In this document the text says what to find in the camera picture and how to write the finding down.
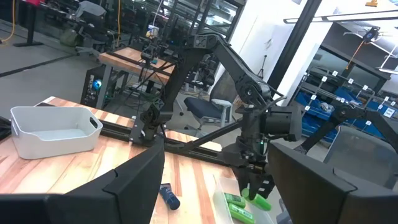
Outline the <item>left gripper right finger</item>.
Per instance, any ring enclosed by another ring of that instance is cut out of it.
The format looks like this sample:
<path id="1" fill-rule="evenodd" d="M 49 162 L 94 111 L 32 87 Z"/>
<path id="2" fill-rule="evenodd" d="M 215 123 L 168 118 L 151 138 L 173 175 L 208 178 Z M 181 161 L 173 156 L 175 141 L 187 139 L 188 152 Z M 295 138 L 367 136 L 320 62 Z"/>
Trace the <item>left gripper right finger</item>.
<path id="1" fill-rule="evenodd" d="M 279 143 L 269 170 L 293 224 L 398 224 L 398 194 Z"/>

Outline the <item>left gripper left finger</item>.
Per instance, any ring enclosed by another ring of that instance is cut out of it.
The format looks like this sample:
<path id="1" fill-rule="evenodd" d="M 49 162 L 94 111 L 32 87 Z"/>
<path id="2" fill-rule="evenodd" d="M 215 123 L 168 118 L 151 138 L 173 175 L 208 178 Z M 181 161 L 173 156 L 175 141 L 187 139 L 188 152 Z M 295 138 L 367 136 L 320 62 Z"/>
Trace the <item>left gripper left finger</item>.
<path id="1" fill-rule="evenodd" d="M 47 200 L 51 224 L 149 224 L 164 169 L 164 140 L 78 188 Z"/>

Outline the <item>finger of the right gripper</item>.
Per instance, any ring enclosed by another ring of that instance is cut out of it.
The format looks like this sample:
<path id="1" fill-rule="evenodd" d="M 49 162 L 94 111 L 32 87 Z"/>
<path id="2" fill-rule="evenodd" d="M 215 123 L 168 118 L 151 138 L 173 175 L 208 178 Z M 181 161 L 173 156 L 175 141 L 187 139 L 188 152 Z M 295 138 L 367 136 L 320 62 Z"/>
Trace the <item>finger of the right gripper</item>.
<path id="1" fill-rule="evenodd" d="M 251 183 L 251 173 L 246 169 L 235 169 L 234 174 L 238 181 L 239 191 L 242 192 L 246 189 L 246 198 L 249 200 L 253 199 L 252 183 Z"/>
<path id="2" fill-rule="evenodd" d="M 255 197 L 258 194 L 267 199 L 274 187 L 275 182 L 273 176 L 270 174 L 252 175 L 252 197 Z"/>

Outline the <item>green squeeze tube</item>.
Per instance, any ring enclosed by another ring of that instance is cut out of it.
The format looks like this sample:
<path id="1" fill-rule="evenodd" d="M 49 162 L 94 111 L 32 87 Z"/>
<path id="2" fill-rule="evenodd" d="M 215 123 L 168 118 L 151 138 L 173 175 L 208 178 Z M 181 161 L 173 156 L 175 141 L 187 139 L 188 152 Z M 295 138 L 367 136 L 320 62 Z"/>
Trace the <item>green squeeze tube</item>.
<path id="1" fill-rule="evenodd" d="M 246 201 L 242 196 L 224 193 L 224 197 L 228 203 L 236 205 L 237 207 L 240 207 L 240 208 L 246 207 Z"/>
<path id="2" fill-rule="evenodd" d="M 258 209 L 261 209 L 263 211 L 271 211 L 272 210 L 272 205 L 261 195 L 256 194 L 253 199 L 249 198 L 249 189 L 244 188 L 241 191 L 241 195 L 251 204 L 253 204 L 255 207 Z"/>
<path id="3" fill-rule="evenodd" d="M 231 216 L 244 224 L 254 224 L 254 216 L 252 213 L 247 212 L 245 209 L 229 203 L 228 210 Z"/>

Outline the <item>clear plastic container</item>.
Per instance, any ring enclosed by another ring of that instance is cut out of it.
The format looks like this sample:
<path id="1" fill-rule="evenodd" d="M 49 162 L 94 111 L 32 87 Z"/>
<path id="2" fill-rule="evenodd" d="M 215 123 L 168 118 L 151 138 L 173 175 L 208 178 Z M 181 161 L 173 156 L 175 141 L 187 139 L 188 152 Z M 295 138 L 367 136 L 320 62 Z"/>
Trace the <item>clear plastic container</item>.
<path id="1" fill-rule="evenodd" d="M 216 224 L 244 224 L 231 216 L 227 201 L 224 198 L 224 193 L 234 195 L 240 194 L 238 182 L 226 177 L 215 177 L 215 182 L 216 185 L 211 199 L 213 200 Z M 269 212 L 262 211 L 249 202 L 246 202 L 245 210 L 253 214 L 255 224 L 274 224 Z"/>

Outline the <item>dark blue squeeze tube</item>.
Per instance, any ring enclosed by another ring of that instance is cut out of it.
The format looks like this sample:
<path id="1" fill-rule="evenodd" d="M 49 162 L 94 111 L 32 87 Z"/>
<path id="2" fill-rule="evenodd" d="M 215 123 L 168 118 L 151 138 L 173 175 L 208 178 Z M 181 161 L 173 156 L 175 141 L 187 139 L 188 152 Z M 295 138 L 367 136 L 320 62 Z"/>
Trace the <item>dark blue squeeze tube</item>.
<path id="1" fill-rule="evenodd" d="M 161 184 L 159 193 L 171 210 L 176 210 L 180 207 L 180 200 L 172 192 L 172 188 L 169 183 Z"/>

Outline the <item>dark blue office chair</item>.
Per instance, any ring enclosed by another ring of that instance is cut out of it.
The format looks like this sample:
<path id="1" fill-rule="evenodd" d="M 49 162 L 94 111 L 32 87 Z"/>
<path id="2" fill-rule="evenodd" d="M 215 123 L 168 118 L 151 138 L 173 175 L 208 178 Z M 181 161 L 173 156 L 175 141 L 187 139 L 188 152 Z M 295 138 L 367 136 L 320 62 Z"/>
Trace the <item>dark blue office chair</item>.
<path id="1" fill-rule="evenodd" d="M 199 122 L 197 130 L 201 130 L 204 125 L 223 127 L 233 120 L 232 109 L 237 95 L 234 81 L 225 70 L 214 85 L 208 100 L 188 97 L 184 103 Z"/>

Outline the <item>grey mesh chair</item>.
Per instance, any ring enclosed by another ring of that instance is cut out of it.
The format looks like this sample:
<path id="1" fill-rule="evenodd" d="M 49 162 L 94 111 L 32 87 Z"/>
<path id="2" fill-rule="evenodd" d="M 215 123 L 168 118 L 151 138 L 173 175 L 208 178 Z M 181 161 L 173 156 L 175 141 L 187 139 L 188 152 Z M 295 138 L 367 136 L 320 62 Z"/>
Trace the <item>grey mesh chair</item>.
<path id="1" fill-rule="evenodd" d="M 324 163 L 387 189 L 398 184 L 398 154 L 387 142 L 339 126 Z"/>

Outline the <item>blue storage bin shelf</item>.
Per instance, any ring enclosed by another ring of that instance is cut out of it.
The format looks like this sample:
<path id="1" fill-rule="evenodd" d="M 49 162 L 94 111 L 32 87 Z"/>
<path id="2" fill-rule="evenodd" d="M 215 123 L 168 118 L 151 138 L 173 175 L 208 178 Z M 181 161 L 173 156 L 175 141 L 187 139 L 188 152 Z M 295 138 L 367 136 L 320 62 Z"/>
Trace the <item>blue storage bin shelf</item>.
<path id="1" fill-rule="evenodd" d="M 346 78 L 335 70 L 310 67 L 298 84 L 293 102 L 303 107 L 302 128 L 306 137 L 312 135 L 342 104 L 375 111 L 398 132 L 398 108 L 389 97 L 380 98 L 367 85 Z"/>

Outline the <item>grey plastic bin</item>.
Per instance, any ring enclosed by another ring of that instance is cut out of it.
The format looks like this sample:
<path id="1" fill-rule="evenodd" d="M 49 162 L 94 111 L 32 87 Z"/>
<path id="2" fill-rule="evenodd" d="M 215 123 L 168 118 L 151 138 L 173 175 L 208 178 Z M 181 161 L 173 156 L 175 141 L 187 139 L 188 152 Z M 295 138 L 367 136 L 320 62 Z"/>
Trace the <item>grey plastic bin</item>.
<path id="1" fill-rule="evenodd" d="M 103 124 L 87 108 L 11 108 L 12 140 L 19 157 L 42 159 L 94 149 Z"/>

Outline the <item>black computer tower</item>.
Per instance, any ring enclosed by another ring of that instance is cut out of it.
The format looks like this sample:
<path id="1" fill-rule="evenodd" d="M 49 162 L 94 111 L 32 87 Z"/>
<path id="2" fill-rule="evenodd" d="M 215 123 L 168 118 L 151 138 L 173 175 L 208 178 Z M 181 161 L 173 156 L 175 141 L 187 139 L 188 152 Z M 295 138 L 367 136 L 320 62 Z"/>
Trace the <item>black computer tower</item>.
<path id="1" fill-rule="evenodd" d="M 105 66 L 101 65 L 86 71 L 85 81 L 81 92 L 80 103 L 85 106 L 96 108 Z"/>

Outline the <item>wooden workbench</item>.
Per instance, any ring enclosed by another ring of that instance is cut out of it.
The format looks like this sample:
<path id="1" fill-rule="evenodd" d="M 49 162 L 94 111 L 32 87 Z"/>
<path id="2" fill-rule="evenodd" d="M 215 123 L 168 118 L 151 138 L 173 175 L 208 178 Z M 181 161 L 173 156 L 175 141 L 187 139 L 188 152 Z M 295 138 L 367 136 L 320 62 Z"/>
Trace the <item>wooden workbench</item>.
<path id="1" fill-rule="evenodd" d="M 130 47 L 117 49 L 114 52 L 104 52 L 99 54 L 98 60 L 105 64 L 104 75 L 102 78 L 102 86 L 99 89 L 96 108 L 101 109 L 104 106 L 105 95 L 110 85 L 111 74 L 113 69 L 121 70 L 130 74 L 139 73 L 141 68 L 147 68 L 148 72 L 143 74 L 147 77 L 151 72 L 156 72 L 155 75 L 149 78 L 150 81 L 162 84 L 169 79 L 170 73 L 174 66 L 171 63 L 159 59 L 158 64 L 145 65 L 145 61 L 140 61 L 141 52 Z"/>

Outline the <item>black upright frame post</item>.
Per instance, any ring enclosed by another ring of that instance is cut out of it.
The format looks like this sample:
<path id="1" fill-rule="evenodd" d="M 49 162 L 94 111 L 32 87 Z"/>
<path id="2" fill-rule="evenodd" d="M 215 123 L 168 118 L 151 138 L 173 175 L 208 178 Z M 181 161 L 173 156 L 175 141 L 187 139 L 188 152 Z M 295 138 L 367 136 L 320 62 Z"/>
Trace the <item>black upright frame post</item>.
<path id="1" fill-rule="evenodd" d="M 276 93 L 279 96 L 282 96 L 281 93 L 277 92 L 279 85 L 282 82 L 282 79 L 293 60 L 294 55 L 296 54 L 306 32 L 310 24 L 312 23 L 312 19 L 315 16 L 322 0 L 308 0 L 304 5 L 304 8 L 298 18 L 298 21 L 295 23 L 294 28 L 287 39 L 287 42 L 283 48 L 283 51 L 278 58 L 278 61 L 267 81 L 267 84 L 270 86 L 271 93 Z"/>

